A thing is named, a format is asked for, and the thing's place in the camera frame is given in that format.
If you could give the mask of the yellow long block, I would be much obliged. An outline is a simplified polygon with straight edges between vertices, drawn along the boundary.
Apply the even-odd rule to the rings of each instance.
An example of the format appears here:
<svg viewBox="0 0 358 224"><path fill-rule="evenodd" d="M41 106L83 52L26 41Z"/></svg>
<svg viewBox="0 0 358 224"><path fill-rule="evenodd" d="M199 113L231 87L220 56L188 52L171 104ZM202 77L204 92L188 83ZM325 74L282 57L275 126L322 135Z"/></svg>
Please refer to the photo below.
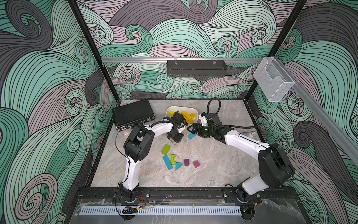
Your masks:
<svg viewBox="0 0 358 224"><path fill-rule="evenodd" d="M184 117L185 121L188 123L188 124L193 124L195 123L195 114L194 113L191 113L191 114L188 114L187 112L183 111L181 113L181 115Z"/></svg>

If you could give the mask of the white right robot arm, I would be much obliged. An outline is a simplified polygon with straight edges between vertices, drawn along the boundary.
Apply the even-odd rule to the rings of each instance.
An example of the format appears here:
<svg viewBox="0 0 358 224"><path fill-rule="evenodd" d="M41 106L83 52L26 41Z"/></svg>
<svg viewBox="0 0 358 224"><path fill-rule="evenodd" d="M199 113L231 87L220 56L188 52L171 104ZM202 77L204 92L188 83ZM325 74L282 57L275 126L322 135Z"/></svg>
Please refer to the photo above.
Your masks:
<svg viewBox="0 0 358 224"><path fill-rule="evenodd" d="M255 203L258 200L258 192L281 187L295 174L294 166L278 143L268 144L253 140L232 127L203 126L194 123L187 130L202 138L215 138L258 161L259 173L236 188L236 197L240 203Z"/></svg>

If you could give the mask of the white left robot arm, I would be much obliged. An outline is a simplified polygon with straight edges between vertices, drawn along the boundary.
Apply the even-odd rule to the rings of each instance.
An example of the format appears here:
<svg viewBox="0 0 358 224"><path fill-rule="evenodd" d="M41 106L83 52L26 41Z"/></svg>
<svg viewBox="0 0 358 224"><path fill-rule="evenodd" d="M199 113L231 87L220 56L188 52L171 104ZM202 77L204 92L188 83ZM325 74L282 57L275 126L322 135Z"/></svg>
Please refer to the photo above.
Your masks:
<svg viewBox="0 0 358 224"><path fill-rule="evenodd" d="M187 126L184 116L178 111L173 116L165 117L151 125L133 126L124 142L123 156L127 159L127 164L124 179L119 183L119 191L125 201L133 202L137 198L141 162L148 156L154 138L166 134L169 139L179 143Z"/></svg>

